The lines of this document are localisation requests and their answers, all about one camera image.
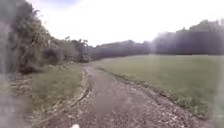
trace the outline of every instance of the green grass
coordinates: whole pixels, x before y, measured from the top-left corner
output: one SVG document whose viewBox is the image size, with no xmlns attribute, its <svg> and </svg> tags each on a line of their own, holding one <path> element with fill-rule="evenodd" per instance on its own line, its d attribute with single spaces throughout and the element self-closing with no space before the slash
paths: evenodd
<svg viewBox="0 0 224 128">
<path fill-rule="evenodd" d="M 81 81 L 82 69 L 77 65 L 46 67 L 43 73 L 31 75 L 26 91 L 31 114 L 43 116 L 58 103 L 73 99 L 81 92 Z"/>
<path fill-rule="evenodd" d="M 134 56 L 105 59 L 93 65 L 175 97 L 198 117 L 208 117 L 219 78 L 217 56 Z"/>
</svg>

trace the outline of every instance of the grass field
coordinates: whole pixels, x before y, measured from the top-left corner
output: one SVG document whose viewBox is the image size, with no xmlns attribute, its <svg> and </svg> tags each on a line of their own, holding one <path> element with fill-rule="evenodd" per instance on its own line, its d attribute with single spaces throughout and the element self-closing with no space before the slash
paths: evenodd
<svg viewBox="0 0 224 128">
<path fill-rule="evenodd" d="M 173 95 L 178 105 L 208 117 L 219 79 L 217 56 L 134 56 L 93 63 L 113 74 Z"/>
<path fill-rule="evenodd" d="M 29 89 L 24 95 L 28 97 L 28 112 L 38 118 L 81 93 L 81 66 L 50 66 L 30 77 Z"/>
</svg>

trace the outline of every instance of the gravel road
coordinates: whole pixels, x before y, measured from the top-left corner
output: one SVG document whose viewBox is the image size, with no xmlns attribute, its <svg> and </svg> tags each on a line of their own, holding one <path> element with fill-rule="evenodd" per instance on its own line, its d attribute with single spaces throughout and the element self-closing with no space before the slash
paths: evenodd
<svg viewBox="0 0 224 128">
<path fill-rule="evenodd" d="M 165 97 L 112 75 L 86 67 L 86 95 L 77 104 L 38 127 L 210 128 Z"/>
</svg>

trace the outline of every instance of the overcast sky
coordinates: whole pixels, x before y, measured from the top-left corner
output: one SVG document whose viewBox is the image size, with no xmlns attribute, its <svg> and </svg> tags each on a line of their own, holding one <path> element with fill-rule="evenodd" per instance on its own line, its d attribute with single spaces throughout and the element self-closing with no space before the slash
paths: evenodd
<svg viewBox="0 0 224 128">
<path fill-rule="evenodd" d="M 88 39 L 97 45 L 152 40 L 203 19 L 224 17 L 223 0 L 29 0 L 57 38 Z"/>
</svg>

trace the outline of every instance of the tree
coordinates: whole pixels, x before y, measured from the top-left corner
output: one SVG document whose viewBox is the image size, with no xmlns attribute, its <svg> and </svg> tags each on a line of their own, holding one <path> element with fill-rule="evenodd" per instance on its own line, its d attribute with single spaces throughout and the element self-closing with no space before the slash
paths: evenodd
<svg viewBox="0 0 224 128">
<path fill-rule="evenodd" d="M 22 73 L 35 70 L 41 50 L 47 45 L 50 34 L 37 18 L 32 5 L 24 2 L 17 8 L 11 23 L 9 41 L 16 58 L 16 69 Z"/>
</svg>

